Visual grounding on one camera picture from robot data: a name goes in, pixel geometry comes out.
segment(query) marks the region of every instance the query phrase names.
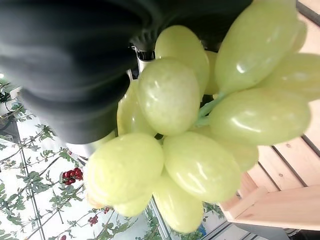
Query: wooden plank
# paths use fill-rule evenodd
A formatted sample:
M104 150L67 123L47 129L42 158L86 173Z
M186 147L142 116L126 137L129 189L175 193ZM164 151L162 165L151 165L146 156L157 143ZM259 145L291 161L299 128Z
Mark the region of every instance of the wooden plank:
M246 198L241 199L236 205L228 211L224 211L224 216L229 222L233 222L236 217L246 211L250 206L255 204L259 199L265 196L268 190L265 187L258 187L251 192Z
M238 193L241 196L241 198L244 199L251 192L253 192L256 188L257 188L257 185L252 180L252 178L249 176L249 174L246 172L244 174L242 174L241 186L240 186L240 189L238 190Z
M320 231L320 185L270 192L234 222Z
M259 146L259 162L281 190L302 188L290 168L269 146Z
M300 137L275 145L308 186L320 185L320 159Z
M320 149L320 99L309 102L312 119L305 135Z
M320 14L320 1L319 0L299 0L300 3L310 8L312 11Z
M256 164L247 173L258 187L264 186L269 193L278 191L277 187L274 185L265 171L259 166L259 164Z
M238 198L238 196L234 195L228 201L219 203L219 206L220 206L221 210L223 212L225 212L225 211L229 210L230 208L232 208L233 206L235 206L239 201L240 201L240 199Z

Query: grape stem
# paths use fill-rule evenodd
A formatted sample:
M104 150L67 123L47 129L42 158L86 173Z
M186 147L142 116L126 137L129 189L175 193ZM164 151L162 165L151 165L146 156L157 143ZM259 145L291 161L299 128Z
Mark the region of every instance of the grape stem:
M195 123L197 128L204 127L209 125L208 114L214 109L218 103L220 103L224 99L224 95L220 94L216 99L206 103L203 107L200 108L198 113L198 120Z

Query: bunch of grapes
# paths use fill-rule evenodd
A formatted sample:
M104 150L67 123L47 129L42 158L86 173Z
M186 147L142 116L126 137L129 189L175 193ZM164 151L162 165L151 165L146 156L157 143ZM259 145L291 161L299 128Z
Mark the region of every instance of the bunch of grapes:
M89 159L89 198L132 217L153 195L166 222L190 233L201 224L202 201L235 194L242 172L258 161L258 145L301 136L308 102L320 97L320 56L297 53L307 31L295 5L253 1L218 53L184 26L165 29L157 59L119 102L119 136ZM204 94L217 97L200 108Z
M94 217L90 217L88 220L88 223L90 223L90 226L92 227L93 225L95 225L98 222L98 216L95 215Z
M62 173L62 182L65 185L74 184L76 180L83 180L83 172L80 168L76 167L73 170L69 170Z

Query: green grape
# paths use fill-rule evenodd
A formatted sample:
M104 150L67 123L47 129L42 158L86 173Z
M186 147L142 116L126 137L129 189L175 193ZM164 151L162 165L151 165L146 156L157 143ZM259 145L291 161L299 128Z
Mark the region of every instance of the green grape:
M106 142L90 157L85 186L98 203L126 203L151 191L163 166L163 150L156 139L129 133Z
M292 1L254 1L234 21L218 52L214 74L220 94L264 79L289 52L297 29Z
M172 229L180 233L197 230L204 214L202 202L182 190L166 171L163 171L153 196L162 217Z
M240 187L241 172L235 159L209 137L195 132L168 136L163 151L171 178L201 201L226 201Z
M182 133L197 120L200 103L196 77L174 58L148 64L139 76L137 95L146 120L162 135Z
M257 87L279 88L303 96L309 102L320 98L320 56L288 55Z
M198 37L185 26L171 26L161 32L154 51L157 59L173 57L193 69L202 99L209 80L209 61Z
M126 94L118 104L116 120L119 136L129 133L145 133L151 136L157 134L142 114L136 94L137 88L138 81L131 81Z
M105 203L100 203L98 201L96 201L94 198L92 198L91 195L89 195L88 193L86 193L85 195L85 199L87 201L87 203L94 209L102 209L105 206L107 206L107 204Z
M298 22L298 32L295 37L294 43L291 47L292 52L298 52L305 44L307 38L308 27L303 21Z
M218 85L215 80L215 66L216 66L216 60L217 60L217 53L213 51L205 51L208 59L209 59L209 81L208 84L206 85L204 94L207 95L213 95L217 94L219 89Z
M257 146L236 143L233 141L213 137L209 126L193 129L192 132L212 138L214 141L220 144L228 153L233 155L235 162L238 164L241 172L243 173L250 170L258 162L259 152Z
M308 103L276 88L254 88L223 99L209 115L212 134L248 145L273 145L298 136L310 123Z
M148 206L152 193L147 193L129 202L116 204L114 209L122 216L131 218L141 214Z

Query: red fruit cluster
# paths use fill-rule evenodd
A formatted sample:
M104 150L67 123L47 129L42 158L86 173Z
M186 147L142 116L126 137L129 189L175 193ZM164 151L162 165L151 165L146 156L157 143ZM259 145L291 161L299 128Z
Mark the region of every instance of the red fruit cluster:
M96 224L98 222L98 216L95 215L94 217L90 217L88 220L88 223L90 223L90 226L92 227L92 225Z
M83 180L82 171L76 167L73 170L66 171L62 174L62 180L65 185L71 185L76 182L76 180Z
M104 214L107 214L107 213L109 212L109 210L110 210L110 208L106 207L106 208L104 209Z

